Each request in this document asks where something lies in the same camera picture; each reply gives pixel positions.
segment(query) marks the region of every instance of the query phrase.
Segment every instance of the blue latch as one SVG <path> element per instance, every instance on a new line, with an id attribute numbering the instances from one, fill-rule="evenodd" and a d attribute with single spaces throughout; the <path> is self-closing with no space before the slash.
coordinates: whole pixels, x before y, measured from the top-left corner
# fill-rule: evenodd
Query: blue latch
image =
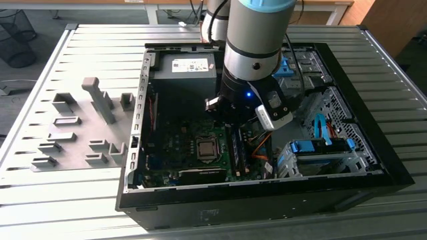
<path id="1" fill-rule="evenodd" d="M 355 141 L 351 138 L 347 138 L 347 144 L 349 144 L 349 147 L 351 148 L 351 150 L 357 149 Z"/>
<path id="2" fill-rule="evenodd" d="M 315 151 L 315 146 L 313 141 L 306 140 L 306 141 L 297 141 L 297 146 L 298 146 L 298 150 L 301 153 L 303 152 L 314 152 Z"/>
<path id="3" fill-rule="evenodd" d="M 282 57 L 282 64 L 279 70 L 272 74 L 277 77 L 293 77 L 295 75 L 294 70 L 289 66 L 289 58 Z"/>
<path id="4" fill-rule="evenodd" d="M 299 148 L 298 148 L 295 142 L 291 143 L 291 149 L 293 149 L 293 153 L 298 153 L 299 152 Z"/>

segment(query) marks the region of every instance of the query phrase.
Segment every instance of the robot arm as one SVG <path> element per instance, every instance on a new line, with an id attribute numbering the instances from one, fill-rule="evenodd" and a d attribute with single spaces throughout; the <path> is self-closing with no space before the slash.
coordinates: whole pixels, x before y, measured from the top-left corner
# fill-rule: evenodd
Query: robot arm
<path id="1" fill-rule="evenodd" d="M 246 123 L 254 109 L 267 131 L 293 120 L 272 73 L 282 60 L 295 4 L 297 0 L 231 0 L 220 92 L 218 100 L 211 101 L 214 105 L 207 101 L 207 110 L 216 112 L 226 123 Z"/>

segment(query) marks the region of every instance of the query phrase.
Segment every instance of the floor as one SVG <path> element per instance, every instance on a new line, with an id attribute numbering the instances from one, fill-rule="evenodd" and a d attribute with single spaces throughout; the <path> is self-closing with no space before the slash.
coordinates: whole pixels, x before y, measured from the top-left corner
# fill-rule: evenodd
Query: floor
<path id="1" fill-rule="evenodd" d="M 14 69 L 0 61 L 0 81 L 38 80 L 67 24 L 148 24 L 144 10 L 62 10 L 59 12 L 60 19 L 55 20 L 51 18 L 48 10 L 27 10 L 26 13 L 38 32 L 38 38 L 30 43 L 38 61 L 34 65 L 22 69 Z M 160 24 L 178 24 L 180 21 L 178 18 L 186 19 L 191 12 L 183 10 L 174 13 L 178 18 L 167 18 L 168 15 L 163 11 L 158 13 Z M 407 74 L 422 91 L 427 93 L 427 46 L 411 41 L 397 61 L 402 65 L 410 65 Z M 14 91 L 8 96 L 0 96 L 0 134 L 10 132 L 34 84 L 30 81 L 7 83 Z"/>

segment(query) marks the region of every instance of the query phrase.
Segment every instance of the metal table surface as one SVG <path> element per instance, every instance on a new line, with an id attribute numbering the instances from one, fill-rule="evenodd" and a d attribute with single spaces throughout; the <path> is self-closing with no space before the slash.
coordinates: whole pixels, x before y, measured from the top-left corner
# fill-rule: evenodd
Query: metal table surface
<path id="1" fill-rule="evenodd" d="M 426 239 L 426 97 L 367 31 L 291 26 L 289 34 L 294 42 L 329 43 L 415 185 L 338 214 L 147 232 L 115 211 L 119 167 L 32 172 L 32 151 L 58 114 L 52 92 L 90 75 L 111 96 L 136 91 L 144 43 L 198 42 L 199 28 L 80 25 L 60 38 L 0 149 L 2 239 Z"/>

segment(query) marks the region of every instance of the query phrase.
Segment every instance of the aluminum table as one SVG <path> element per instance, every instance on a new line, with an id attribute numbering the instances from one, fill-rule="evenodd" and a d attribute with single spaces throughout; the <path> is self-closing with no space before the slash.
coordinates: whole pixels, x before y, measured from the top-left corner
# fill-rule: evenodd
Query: aluminum table
<path id="1" fill-rule="evenodd" d="M 427 238 L 427 101 L 369 31 L 354 26 L 290 26 L 294 42 L 329 43 L 349 78 L 409 169 L 415 185 L 342 213 L 147 232 L 115 211 L 120 168 L 32 172 L 50 136 L 58 93 L 80 93 L 83 77 L 99 77 L 111 99 L 136 92 L 146 43 L 198 42 L 199 28 L 174 25 L 68 25 L 0 149 L 2 239 L 393 239 Z M 82 108 L 90 95 L 76 95 Z M 80 112 L 78 140 L 99 118 Z M 62 159 L 79 162 L 83 159 Z"/>

